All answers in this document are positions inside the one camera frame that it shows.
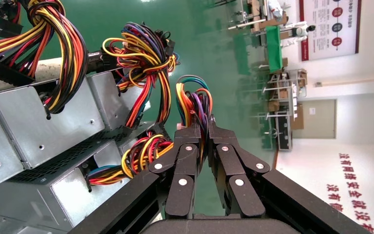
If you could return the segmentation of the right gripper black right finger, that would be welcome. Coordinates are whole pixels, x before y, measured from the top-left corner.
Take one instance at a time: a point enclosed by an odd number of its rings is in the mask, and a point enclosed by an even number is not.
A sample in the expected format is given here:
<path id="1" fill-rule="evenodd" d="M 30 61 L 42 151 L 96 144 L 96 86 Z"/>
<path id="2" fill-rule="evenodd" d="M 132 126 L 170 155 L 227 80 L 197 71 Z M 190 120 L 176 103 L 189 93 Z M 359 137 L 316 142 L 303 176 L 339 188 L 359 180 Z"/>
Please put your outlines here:
<path id="1" fill-rule="evenodd" d="M 208 163 L 215 177 L 216 187 L 225 215 L 260 217 L 265 207 L 253 185 L 269 172 L 269 164 L 243 149 L 232 130 L 209 122 Z"/>

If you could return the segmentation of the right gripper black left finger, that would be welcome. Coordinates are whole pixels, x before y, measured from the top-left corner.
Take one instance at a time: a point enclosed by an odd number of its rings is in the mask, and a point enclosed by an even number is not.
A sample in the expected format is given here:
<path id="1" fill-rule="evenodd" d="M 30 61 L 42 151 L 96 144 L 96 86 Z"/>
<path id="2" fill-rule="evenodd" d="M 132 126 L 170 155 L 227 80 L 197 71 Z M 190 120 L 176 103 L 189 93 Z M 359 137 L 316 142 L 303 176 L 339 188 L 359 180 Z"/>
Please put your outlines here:
<path id="1" fill-rule="evenodd" d="M 193 217 L 195 182 L 199 174 L 201 129 L 198 124 L 177 130 L 173 147 L 149 165 L 167 193 L 165 217 Z"/>

